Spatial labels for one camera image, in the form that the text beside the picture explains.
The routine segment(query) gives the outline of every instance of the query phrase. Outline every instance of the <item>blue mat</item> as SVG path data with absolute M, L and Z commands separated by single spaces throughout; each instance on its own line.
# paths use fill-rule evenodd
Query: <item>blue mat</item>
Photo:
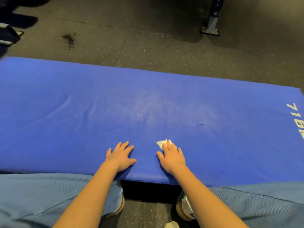
M 137 163 L 119 179 L 176 184 L 156 157 L 167 138 L 207 186 L 304 180 L 297 88 L 17 57 L 0 67 L 2 171 L 94 174 L 128 140 Z

